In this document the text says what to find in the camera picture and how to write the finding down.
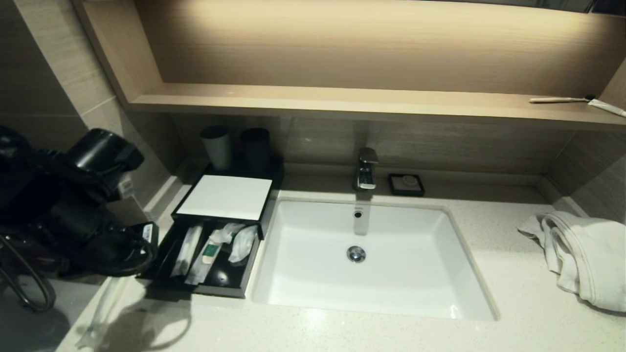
sink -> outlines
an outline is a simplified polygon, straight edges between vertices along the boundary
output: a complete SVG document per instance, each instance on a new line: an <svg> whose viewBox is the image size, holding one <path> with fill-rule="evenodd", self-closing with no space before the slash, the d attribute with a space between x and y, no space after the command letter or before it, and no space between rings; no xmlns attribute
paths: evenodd
<svg viewBox="0 0 626 352"><path fill-rule="evenodd" d="M452 217L441 209L281 201L252 299L495 320Z"/></svg>

faucet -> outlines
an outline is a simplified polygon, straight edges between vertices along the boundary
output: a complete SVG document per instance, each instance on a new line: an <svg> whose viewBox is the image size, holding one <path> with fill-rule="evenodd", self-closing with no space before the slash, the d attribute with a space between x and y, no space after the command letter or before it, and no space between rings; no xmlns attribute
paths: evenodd
<svg viewBox="0 0 626 352"><path fill-rule="evenodd" d="M374 164L378 163L378 156L372 148L359 149L359 168L356 170L356 183L354 188L357 191L375 189Z"/></svg>

towel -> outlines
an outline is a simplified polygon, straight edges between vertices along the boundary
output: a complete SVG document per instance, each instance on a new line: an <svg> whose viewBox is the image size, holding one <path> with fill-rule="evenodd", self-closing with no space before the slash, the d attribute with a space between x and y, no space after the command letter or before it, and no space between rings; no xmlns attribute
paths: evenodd
<svg viewBox="0 0 626 352"><path fill-rule="evenodd" d="M626 312L626 226L567 212L530 217L518 230L542 246L557 286L592 305Z"/></svg>

wooden shelf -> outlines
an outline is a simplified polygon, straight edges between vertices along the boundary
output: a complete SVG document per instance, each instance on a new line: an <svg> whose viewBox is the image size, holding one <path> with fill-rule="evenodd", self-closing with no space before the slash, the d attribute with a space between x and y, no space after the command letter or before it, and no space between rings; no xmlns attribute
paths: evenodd
<svg viewBox="0 0 626 352"><path fill-rule="evenodd" d="M585 103L531 104L536 96L447 91L165 83L130 102L136 111L304 116L378 121L626 129L626 118Z"/></svg>

white quartz countertop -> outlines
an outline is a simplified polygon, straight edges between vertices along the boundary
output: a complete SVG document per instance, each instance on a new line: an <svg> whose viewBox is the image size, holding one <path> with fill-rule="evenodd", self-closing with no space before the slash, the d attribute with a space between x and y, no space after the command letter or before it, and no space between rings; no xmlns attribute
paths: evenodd
<svg viewBox="0 0 626 352"><path fill-rule="evenodd" d="M348 186L348 179L342 177L287 177L279 200L353 202ZM438 206L451 212L486 284L496 321L255 303L250 296L263 258L262 243L247 299L201 295L178 301L148 299L143 285L127 279L120 300L102 326L104 337L98 351L626 350L626 318L593 309L557 288L557 277L546 268L542 249L516 231L527 217L554 210L535 189L431 184L426 185L428 197L412 198L383 195L385 186L379 188L372 204ZM161 236L172 224L173 207L188 189L183 187L159 221ZM78 351L75 344L91 322L102 290L71 328L59 352Z"/></svg>

